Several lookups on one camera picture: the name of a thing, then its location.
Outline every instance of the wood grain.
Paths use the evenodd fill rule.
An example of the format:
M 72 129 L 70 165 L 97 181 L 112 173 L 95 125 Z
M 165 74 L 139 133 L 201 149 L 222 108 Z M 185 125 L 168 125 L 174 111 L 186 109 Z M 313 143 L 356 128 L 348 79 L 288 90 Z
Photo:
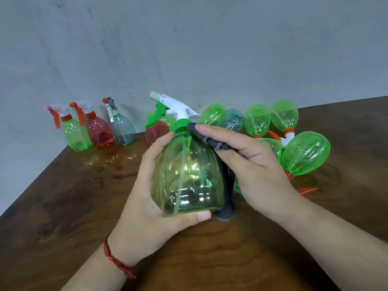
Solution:
M 388 97 L 299 110 L 296 131 L 325 135 L 332 151 L 293 180 L 307 196 L 388 241 Z M 130 147 L 61 154 L 0 217 L 0 289 L 59 290 L 116 224 L 135 181 L 144 135 Z M 173 237 L 124 289 L 335 290 L 282 228 L 235 195 L 229 223 L 210 220 Z

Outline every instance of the person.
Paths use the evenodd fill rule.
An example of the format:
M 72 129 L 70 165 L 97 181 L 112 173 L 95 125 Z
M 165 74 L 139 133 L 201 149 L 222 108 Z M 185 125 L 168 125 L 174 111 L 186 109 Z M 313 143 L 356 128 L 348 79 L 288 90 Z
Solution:
M 224 128 L 197 124 L 196 129 L 234 148 L 217 153 L 235 172 L 245 200 L 289 232 L 341 290 L 388 290 L 388 244 L 301 196 L 264 141 Z M 151 198 L 156 159 L 173 136 L 160 137 L 144 153 L 136 182 L 108 237 L 112 255 L 126 266 L 153 254 L 179 231 L 211 218 L 209 211 L 164 218 Z M 125 280 L 101 245 L 62 291 L 120 290 Z

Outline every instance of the red string bracelet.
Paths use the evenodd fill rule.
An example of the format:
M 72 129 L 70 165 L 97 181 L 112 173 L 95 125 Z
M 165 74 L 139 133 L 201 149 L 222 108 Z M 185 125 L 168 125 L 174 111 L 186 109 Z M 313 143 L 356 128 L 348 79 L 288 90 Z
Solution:
M 110 235 L 110 233 L 108 235 L 106 235 L 106 237 L 104 239 L 104 252 L 105 252 L 105 256 L 111 262 L 113 262 L 114 265 L 119 270 L 122 270 L 127 278 L 129 278 L 129 279 L 136 279 L 136 277 L 132 274 L 132 272 L 135 269 L 135 267 L 127 267 L 121 261 L 119 261 L 118 259 L 116 259 L 115 257 L 112 256 L 111 250 L 109 249 L 109 246 L 108 246 L 108 237 L 109 237 L 109 235 Z

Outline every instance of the concrete wall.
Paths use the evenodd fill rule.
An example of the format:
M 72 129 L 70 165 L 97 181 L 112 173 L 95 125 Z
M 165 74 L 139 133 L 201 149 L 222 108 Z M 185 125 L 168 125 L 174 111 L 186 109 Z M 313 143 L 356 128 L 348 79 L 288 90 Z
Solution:
M 0 213 L 62 151 L 43 106 L 151 90 L 201 112 L 386 95 L 388 0 L 0 0 Z

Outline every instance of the teal spray bottle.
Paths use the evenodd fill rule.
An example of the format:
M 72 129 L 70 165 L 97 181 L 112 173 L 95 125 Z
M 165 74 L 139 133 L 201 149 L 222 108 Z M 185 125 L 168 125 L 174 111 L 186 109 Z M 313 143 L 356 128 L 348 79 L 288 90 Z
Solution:
M 52 104 L 45 106 L 44 109 L 51 113 L 57 129 L 61 127 L 61 122 L 59 121 L 59 117 L 61 117 L 65 140 L 71 149 L 80 152 L 93 147 L 86 127 L 80 126 L 80 123 L 73 119 L 66 105 Z
M 213 149 L 192 137 L 187 125 L 200 115 L 182 102 L 167 95 L 151 92 L 156 111 L 146 128 L 164 115 L 173 115 L 175 137 L 164 148 L 155 171 L 155 200 L 164 216 L 192 211 L 216 211 L 224 207 L 224 180 Z
M 112 98 L 104 98 L 102 102 L 108 110 L 110 127 L 114 141 L 122 146 L 136 142 L 136 131 L 127 117 L 120 113 Z

